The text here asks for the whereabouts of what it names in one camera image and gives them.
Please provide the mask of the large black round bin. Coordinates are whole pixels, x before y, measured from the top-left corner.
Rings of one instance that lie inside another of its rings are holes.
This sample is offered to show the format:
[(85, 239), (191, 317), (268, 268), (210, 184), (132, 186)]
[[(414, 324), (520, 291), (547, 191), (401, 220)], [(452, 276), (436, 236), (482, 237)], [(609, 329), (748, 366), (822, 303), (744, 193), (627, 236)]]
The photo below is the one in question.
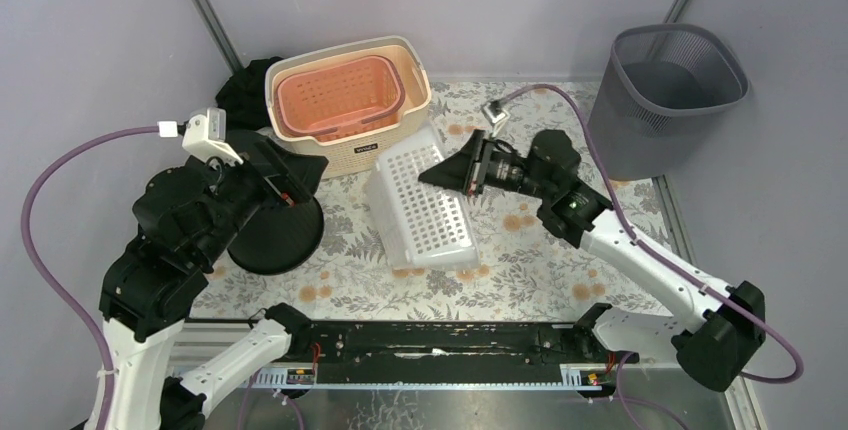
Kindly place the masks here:
[[(227, 142), (230, 145), (258, 145), (260, 142), (279, 145), (249, 130), (229, 133)], [(312, 256), (321, 243), (324, 228), (324, 212), (315, 195), (298, 206), (260, 208), (233, 240), (228, 253), (236, 265), (250, 273), (284, 274)]]

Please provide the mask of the white perforated plastic basket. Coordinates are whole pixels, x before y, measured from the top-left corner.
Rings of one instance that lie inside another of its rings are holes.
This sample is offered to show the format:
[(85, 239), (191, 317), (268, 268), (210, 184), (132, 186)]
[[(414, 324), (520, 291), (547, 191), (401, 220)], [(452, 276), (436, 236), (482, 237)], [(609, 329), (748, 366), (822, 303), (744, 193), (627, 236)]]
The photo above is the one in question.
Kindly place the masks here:
[(425, 124), (374, 162), (365, 194), (393, 270), (461, 271), (481, 264), (465, 202), (418, 181), (443, 160), (441, 139)]

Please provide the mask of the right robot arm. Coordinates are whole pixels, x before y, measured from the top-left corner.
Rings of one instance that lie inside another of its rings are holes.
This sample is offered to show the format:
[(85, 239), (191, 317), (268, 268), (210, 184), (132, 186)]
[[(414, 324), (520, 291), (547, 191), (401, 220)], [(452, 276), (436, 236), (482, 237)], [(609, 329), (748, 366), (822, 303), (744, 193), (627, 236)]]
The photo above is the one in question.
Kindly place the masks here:
[(678, 319), (683, 328), (671, 344), (682, 369), (709, 390), (727, 390), (766, 340), (754, 322), (766, 315), (763, 292), (748, 281), (732, 286), (655, 247), (579, 178), (580, 162), (561, 130), (537, 133), (525, 156), (476, 130), (418, 180), (466, 196), (495, 187), (539, 199), (536, 215), (552, 236), (615, 267)]

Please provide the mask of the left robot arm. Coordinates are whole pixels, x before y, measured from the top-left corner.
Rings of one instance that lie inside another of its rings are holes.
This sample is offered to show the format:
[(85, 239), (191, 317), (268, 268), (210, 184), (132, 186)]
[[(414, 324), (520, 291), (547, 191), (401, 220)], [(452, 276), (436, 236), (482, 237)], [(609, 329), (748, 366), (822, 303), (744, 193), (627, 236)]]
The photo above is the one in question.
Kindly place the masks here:
[(312, 201), (327, 164), (262, 137), (218, 175), (199, 161), (153, 177), (132, 208), (137, 234), (103, 279), (99, 309), (110, 362), (88, 428), (199, 429), (264, 365), (307, 354), (309, 318), (278, 304), (207, 363), (181, 377), (169, 371), (218, 258), (258, 212)]

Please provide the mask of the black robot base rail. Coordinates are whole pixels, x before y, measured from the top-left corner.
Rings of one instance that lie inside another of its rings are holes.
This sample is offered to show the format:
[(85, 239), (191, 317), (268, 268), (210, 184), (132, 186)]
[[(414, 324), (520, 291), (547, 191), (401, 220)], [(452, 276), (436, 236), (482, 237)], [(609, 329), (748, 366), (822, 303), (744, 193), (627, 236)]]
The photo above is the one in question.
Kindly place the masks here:
[(618, 359), (568, 323), (315, 321), (276, 361), (301, 385), (509, 388), (596, 385)]

